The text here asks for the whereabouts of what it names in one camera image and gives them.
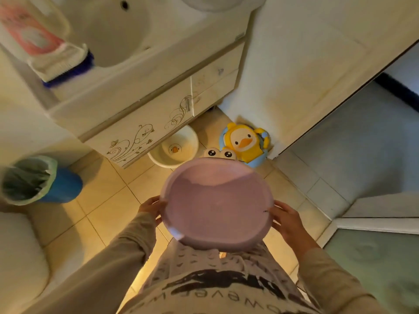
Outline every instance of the drain hole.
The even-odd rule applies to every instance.
[[[122,8],[124,11],[128,11],[128,10],[129,10],[129,4],[128,4],[128,2],[127,2],[127,1],[125,1],[125,0],[121,1],[121,8]]]

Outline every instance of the glass panel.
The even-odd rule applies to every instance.
[[[325,250],[386,310],[419,312],[419,235],[338,229]]]

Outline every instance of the blue brush bristles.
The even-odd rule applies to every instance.
[[[50,80],[49,82],[43,82],[44,86],[47,88],[51,88],[51,87],[54,87],[54,86],[57,86],[59,84],[66,82],[70,78],[86,73],[93,67],[93,60],[94,60],[94,56],[92,52],[89,51],[87,53],[86,58],[80,64],[71,68],[65,73],[62,73],[60,76]]]

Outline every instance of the hand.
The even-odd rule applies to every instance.
[[[146,212],[151,214],[156,220],[156,226],[161,223],[161,217],[158,219],[157,216],[161,215],[163,210],[166,208],[167,202],[160,200],[160,196],[154,196],[146,200],[138,209],[138,212]]]
[[[272,227],[282,235],[285,242],[294,251],[298,261],[301,262],[308,250],[320,248],[320,246],[306,231],[302,225],[300,214],[296,210],[279,200],[275,200],[274,204],[275,206],[269,209],[274,219]]]

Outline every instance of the yellow duck potty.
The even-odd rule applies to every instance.
[[[269,134],[262,128],[229,123],[220,136],[220,149],[233,150],[239,161],[250,167],[259,166],[268,155]]]

